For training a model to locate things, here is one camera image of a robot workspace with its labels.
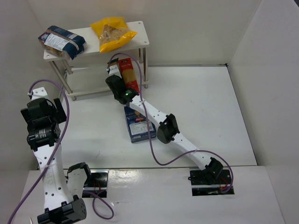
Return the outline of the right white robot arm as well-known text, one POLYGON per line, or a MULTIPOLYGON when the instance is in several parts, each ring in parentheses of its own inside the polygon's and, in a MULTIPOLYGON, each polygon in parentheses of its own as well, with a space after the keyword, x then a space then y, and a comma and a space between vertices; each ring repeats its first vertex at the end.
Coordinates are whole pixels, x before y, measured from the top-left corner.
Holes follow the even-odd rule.
POLYGON ((152 142, 150 141, 150 149, 155 162, 160 166, 167 166, 183 156, 188 156, 203 172, 203 179, 209 184, 214 184, 223 170, 220 161, 213 157, 203 156, 200 153, 207 153, 206 150, 200 150, 193 145, 180 132, 176 117, 170 113, 166 114, 150 103, 143 97, 142 92, 138 92, 133 88, 125 85, 122 78, 117 75, 111 75, 105 80, 109 89, 116 99, 122 105, 125 105, 135 111, 138 111, 146 118, 147 125, 153 123, 157 129, 157 138, 164 144, 171 144, 179 149, 182 154, 167 163, 161 163, 155 156, 152 142))

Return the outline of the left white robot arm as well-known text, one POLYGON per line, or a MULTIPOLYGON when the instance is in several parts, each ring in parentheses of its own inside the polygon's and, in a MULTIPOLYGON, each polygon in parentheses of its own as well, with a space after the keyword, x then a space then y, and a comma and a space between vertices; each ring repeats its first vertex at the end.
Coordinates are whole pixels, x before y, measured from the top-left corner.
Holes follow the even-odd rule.
POLYGON ((58 98, 53 102, 37 98, 21 110, 27 123, 27 142, 42 172, 44 213, 37 216, 40 224, 73 224, 86 219, 81 198, 90 169, 84 162, 71 166, 67 173, 62 165, 59 124, 67 120, 58 98))

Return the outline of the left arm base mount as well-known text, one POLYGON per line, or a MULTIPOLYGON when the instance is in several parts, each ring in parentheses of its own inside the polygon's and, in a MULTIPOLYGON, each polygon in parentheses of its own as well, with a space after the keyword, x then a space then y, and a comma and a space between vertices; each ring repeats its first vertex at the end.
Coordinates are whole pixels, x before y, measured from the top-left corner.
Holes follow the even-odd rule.
POLYGON ((86 180, 83 187, 82 198, 90 198, 92 195, 86 193, 90 191, 101 198, 107 197, 108 170, 92 169, 91 176, 86 180))

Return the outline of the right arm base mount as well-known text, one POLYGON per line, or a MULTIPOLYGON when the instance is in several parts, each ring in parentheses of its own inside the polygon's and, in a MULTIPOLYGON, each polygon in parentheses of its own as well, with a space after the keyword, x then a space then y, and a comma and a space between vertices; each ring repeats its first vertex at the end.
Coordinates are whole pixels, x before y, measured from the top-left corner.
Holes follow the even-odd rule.
POLYGON ((214 195, 234 195, 232 187, 228 192, 222 193, 222 190, 227 189, 231 184, 230 171, 222 170, 219 177, 213 183, 208 183, 204 178, 203 172, 199 169, 191 169, 188 180, 191 182, 193 196, 214 196, 214 195))

